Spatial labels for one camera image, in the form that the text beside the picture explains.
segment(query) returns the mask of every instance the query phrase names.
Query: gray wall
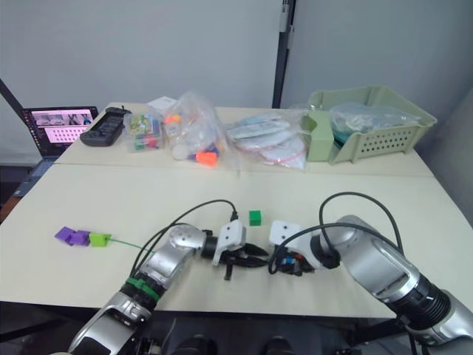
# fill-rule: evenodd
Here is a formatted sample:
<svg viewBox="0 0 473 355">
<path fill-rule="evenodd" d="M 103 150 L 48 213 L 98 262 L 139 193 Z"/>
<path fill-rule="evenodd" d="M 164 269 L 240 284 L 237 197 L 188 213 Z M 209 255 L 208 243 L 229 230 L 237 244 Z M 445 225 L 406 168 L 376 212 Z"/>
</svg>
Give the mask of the gray wall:
<svg viewBox="0 0 473 355">
<path fill-rule="evenodd" d="M 216 106 L 270 107 L 280 9 L 280 0 L 0 0 L 0 77 L 24 107 L 103 108 L 188 89 Z M 0 132 L 16 134 L 11 112 L 0 113 Z"/>
<path fill-rule="evenodd" d="M 448 118 L 473 84 L 472 0 L 297 0 L 282 105 L 383 84 Z"/>
<path fill-rule="evenodd" d="M 473 226 L 473 87 L 440 127 L 424 159 Z"/>
</svg>

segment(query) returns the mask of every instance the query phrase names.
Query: black pole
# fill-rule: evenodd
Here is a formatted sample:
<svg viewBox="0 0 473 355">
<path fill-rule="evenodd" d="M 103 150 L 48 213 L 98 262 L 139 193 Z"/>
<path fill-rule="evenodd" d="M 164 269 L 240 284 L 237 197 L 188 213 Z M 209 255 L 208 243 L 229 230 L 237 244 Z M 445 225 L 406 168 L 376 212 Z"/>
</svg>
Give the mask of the black pole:
<svg viewBox="0 0 473 355">
<path fill-rule="evenodd" d="M 20 117 L 23 121 L 23 115 L 21 111 L 23 110 L 23 106 L 18 102 L 16 97 L 12 94 L 10 89 L 8 89 L 7 85 L 3 82 L 0 78 L 0 93 L 5 98 L 7 103 L 12 107 L 13 111 Z"/>
<path fill-rule="evenodd" d="M 273 105 L 274 109 L 281 107 L 282 88 L 286 74 L 287 57 L 289 56 L 289 38 L 291 36 L 291 26 L 294 22 L 294 10 L 296 9 L 296 0 L 284 0 L 287 5 L 287 24 L 284 32 L 279 33 L 278 53 L 276 58 L 276 75 L 274 78 Z"/>
</svg>

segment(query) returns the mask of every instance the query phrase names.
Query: colorful toy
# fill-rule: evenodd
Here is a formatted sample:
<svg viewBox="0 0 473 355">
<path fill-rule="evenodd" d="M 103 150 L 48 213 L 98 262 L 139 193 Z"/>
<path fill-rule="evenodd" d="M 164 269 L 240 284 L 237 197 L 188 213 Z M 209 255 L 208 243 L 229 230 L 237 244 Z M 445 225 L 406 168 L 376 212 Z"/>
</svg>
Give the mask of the colorful toy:
<svg viewBox="0 0 473 355">
<path fill-rule="evenodd" d="M 109 243 L 109 239 L 112 237 L 111 234 L 96 234 L 90 233 L 90 245 L 91 246 L 106 246 Z"/>
<path fill-rule="evenodd" d="M 60 241 L 73 246 L 74 244 L 71 243 L 71 236 L 72 233 L 75 233 L 75 230 L 67 227 L 62 227 L 61 230 L 56 233 L 55 237 L 58 238 Z"/>
<path fill-rule="evenodd" d="M 217 165 L 217 154 L 214 152 L 202 152 L 195 155 L 195 161 L 207 166 Z"/>
<path fill-rule="evenodd" d="M 250 226 L 261 226 L 261 211 L 250 211 Z"/>
<path fill-rule="evenodd" d="M 89 231 L 76 231 L 71 234 L 71 245 L 74 246 L 89 246 Z"/>
<path fill-rule="evenodd" d="M 158 149 L 162 146 L 161 123 L 154 113 L 127 115 L 125 126 L 126 140 L 132 151 Z"/>
<path fill-rule="evenodd" d="M 112 235 L 90 233 L 89 231 L 75 231 L 74 229 L 63 227 L 56 233 L 55 237 L 70 246 L 106 246 Z"/>
</svg>

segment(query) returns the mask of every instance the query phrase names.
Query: laptop screen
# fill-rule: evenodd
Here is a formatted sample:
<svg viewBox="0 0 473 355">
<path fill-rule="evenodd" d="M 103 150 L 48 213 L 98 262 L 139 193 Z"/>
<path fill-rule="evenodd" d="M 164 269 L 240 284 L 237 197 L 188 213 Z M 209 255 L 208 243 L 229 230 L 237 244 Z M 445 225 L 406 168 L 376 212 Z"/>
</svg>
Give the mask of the laptop screen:
<svg viewBox="0 0 473 355">
<path fill-rule="evenodd" d="M 94 106 L 23 109 L 24 122 L 43 156 L 62 154 L 97 115 Z"/>
</svg>

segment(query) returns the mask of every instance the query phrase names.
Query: green block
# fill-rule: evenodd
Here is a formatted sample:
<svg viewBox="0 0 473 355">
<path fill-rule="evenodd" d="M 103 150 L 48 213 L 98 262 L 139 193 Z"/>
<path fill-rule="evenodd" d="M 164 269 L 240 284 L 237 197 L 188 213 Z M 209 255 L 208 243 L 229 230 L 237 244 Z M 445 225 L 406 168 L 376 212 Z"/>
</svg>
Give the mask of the green block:
<svg viewBox="0 0 473 355">
<path fill-rule="evenodd" d="M 106 246 L 109 243 L 109 239 L 112 235 L 111 234 L 96 234 L 90 233 L 90 245 L 91 246 Z"/>
<path fill-rule="evenodd" d="M 145 149 L 145 143 L 142 141 L 135 141 L 135 150 Z"/>
<path fill-rule="evenodd" d="M 250 211 L 250 226 L 261 226 L 261 211 Z"/>
</svg>

